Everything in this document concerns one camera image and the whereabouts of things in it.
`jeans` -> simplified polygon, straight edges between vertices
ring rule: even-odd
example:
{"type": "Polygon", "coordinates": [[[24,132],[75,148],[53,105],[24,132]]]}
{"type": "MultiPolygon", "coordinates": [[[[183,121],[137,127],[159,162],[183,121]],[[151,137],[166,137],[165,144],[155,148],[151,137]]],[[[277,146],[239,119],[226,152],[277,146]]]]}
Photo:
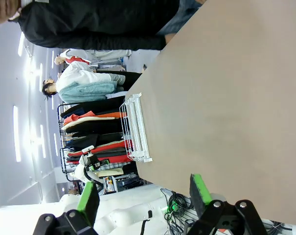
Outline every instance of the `jeans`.
{"type": "Polygon", "coordinates": [[[180,0],[176,15],[157,33],[166,35],[177,33],[202,5],[195,0],[180,0]]]}

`wire dish rack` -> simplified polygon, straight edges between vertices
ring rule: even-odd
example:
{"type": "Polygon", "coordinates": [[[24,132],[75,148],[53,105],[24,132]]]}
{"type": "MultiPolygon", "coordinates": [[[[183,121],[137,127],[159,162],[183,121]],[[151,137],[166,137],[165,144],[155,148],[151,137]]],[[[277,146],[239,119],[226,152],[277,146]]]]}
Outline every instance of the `wire dish rack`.
{"type": "Polygon", "coordinates": [[[136,162],[151,162],[140,104],[141,93],[131,95],[119,108],[127,156],[136,162]]]}

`black hair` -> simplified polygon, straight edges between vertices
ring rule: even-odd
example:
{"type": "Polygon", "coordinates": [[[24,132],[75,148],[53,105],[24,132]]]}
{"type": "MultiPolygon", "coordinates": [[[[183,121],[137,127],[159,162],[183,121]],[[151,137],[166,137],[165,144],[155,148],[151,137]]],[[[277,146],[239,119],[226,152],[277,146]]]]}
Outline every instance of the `black hair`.
{"type": "Polygon", "coordinates": [[[51,85],[53,85],[53,83],[45,84],[45,81],[43,81],[42,93],[46,96],[46,99],[52,98],[53,95],[57,94],[57,92],[49,93],[48,91],[46,91],[46,89],[48,89],[51,85]]]}

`beige garment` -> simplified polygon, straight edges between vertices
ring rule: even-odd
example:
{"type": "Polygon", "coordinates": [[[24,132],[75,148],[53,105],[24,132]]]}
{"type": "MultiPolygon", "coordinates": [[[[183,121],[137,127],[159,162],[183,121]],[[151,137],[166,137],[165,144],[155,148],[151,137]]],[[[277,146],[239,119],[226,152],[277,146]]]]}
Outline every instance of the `beige garment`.
{"type": "Polygon", "coordinates": [[[122,168],[113,168],[108,170],[101,170],[95,172],[98,177],[106,177],[106,176],[112,176],[112,175],[122,175],[124,174],[124,171],[122,168]]]}

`plaid garment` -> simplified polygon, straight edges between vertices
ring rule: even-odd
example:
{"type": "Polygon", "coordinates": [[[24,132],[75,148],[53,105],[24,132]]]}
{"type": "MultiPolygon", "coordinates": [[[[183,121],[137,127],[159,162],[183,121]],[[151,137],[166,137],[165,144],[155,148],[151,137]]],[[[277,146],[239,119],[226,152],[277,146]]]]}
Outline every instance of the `plaid garment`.
{"type": "Polygon", "coordinates": [[[95,171],[101,171],[101,170],[108,170],[108,169],[113,169],[113,168],[121,168],[124,165],[129,164],[128,163],[110,163],[110,164],[106,164],[106,165],[102,165],[99,169],[95,170],[95,171]]]}

